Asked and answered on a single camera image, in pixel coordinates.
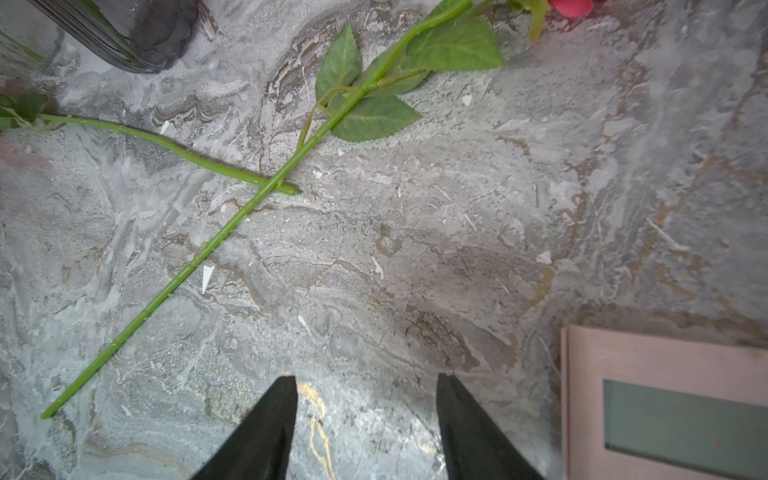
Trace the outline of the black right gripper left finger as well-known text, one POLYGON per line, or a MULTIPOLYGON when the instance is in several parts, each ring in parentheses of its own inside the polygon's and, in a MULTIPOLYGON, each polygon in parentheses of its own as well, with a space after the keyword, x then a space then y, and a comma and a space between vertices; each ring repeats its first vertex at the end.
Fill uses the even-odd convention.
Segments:
POLYGON ((284 480, 297 403, 296 378, 277 378, 193 479, 284 480))

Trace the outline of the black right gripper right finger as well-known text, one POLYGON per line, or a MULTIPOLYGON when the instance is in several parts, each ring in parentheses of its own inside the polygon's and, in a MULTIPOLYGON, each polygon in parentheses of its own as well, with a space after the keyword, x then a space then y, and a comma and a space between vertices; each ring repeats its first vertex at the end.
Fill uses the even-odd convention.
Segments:
POLYGON ((456 376, 438 376, 436 407, 450 480, 542 478, 456 376))

